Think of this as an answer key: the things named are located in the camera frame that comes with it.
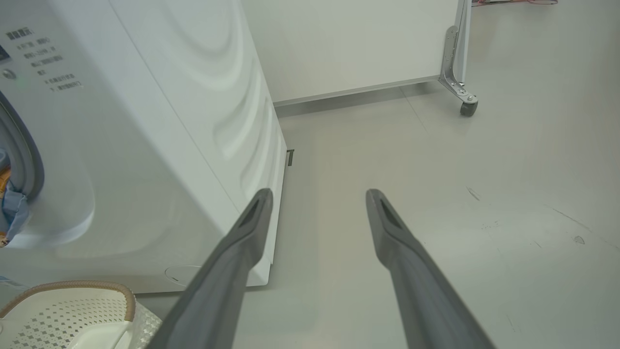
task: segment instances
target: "washing machine door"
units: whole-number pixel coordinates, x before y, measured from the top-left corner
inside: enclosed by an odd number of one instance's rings
[[[0,91],[0,148],[11,162],[11,184],[33,200],[43,187],[43,162],[28,129]]]

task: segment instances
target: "metal frame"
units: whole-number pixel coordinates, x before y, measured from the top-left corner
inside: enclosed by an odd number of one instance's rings
[[[454,76],[454,56],[458,42],[459,29],[453,25],[446,32],[446,43],[443,49],[443,61],[441,62],[441,74],[439,82],[446,86],[455,96],[465,104],[476,104],[478,98],[468,92]]]
[[[467,48],[469,46],[469,31],[471,26],[472,2],[463,0],[459,3],[455,25],[459,27],[459,35],[456,43],[456,54],[454,61],[454,75],[461,86],[465,85],[465,68],[467,65]]]

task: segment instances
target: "perforated pattern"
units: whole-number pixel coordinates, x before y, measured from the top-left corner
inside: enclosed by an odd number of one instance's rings
[[[145,308],[142,304],[136,302],[136,317],[133,321],[133,337],[129,344],[130,349],[143,349],[151,341],[151,338],[157,332],[161,325],[161,320]]]
[[[35,312],[11,340],[11,349],[64,349],[78,333],[90,326],[123,322],[124,299],[76,299],[58,302]]]

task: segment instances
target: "metal bracket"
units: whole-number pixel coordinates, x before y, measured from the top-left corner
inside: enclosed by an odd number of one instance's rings
[[[446,86],[455,96],[460,98],[463,103],[478,103],[478,98],[469,93],[454,77],[454,55],[456,54],[456,43],[459,36],[459,29],[453,25],[448,28],[446,33],[446,44],[443,48],[443,60],[441,61],[441,74],[439,82]]]

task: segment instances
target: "small black object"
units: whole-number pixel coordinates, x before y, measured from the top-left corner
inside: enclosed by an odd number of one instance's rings
[[[463,103],[461,106],[461,115],[462,116],[473,116],[478,109],[478,102],[476,103]]]
[[[259,190],[181,295],[147,349],[230,349],[247,275],[265,250],[273,209]]]
[[[374,250],[392,275],[409,348],[494,348],[381,191],[366,192],[366,210]]]
[[[10,57],[11,56],[9,56],[9,54],[6,53],[6,51],[2,48],[2,46],[0,46],[0,61],[7,60]]]
[[[288,153],[288,166],[293,166],[293,153],[295,149],[289,149],[286,152]]]

